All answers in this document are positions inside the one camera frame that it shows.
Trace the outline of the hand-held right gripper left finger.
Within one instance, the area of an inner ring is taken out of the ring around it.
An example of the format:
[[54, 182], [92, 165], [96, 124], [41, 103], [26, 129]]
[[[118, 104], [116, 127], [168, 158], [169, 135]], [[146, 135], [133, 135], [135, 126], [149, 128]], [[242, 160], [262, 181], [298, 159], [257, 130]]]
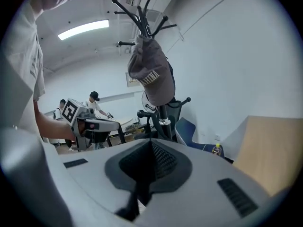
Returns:
[[64, 200], [69, 227], [150, 227], [147, 220], [128, 221], [116, 215], [127, 205], [130, 193], [117, 189], [105, 173], [112, 156], [143, 140], [106, 149], [59, 155], [54, 146], [43, 143], [46, 162], [55, 186]]

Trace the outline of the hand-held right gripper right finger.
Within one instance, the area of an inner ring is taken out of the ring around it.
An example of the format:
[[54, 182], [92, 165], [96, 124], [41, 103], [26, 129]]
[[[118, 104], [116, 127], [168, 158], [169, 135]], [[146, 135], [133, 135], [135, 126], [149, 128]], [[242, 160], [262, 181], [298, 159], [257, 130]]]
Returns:
[[[256, 227], [272, 214], [289, 189], [270, 196], [251, 177], [211, 153], [175, 142], [160, 143], [186, 155], [192, 173], [175, 192], [152, 195], [143, 213], [134, 221], [140, 227]], [[232, 179], [257, 205], [251, 214], [240, 217], [218, 181]]]

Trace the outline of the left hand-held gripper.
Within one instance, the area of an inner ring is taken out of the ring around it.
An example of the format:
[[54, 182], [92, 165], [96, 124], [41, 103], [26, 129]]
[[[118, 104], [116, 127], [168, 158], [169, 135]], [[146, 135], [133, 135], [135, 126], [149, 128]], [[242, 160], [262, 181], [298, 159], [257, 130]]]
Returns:
[[119, 123], [95, 116], [94, 110], [74, 99], [67, 99], [62, 111], [75, 137], [76, 149], [87, 150], [92, 144], [98, 147], [108, 138], [110, 131], [119, 129]]

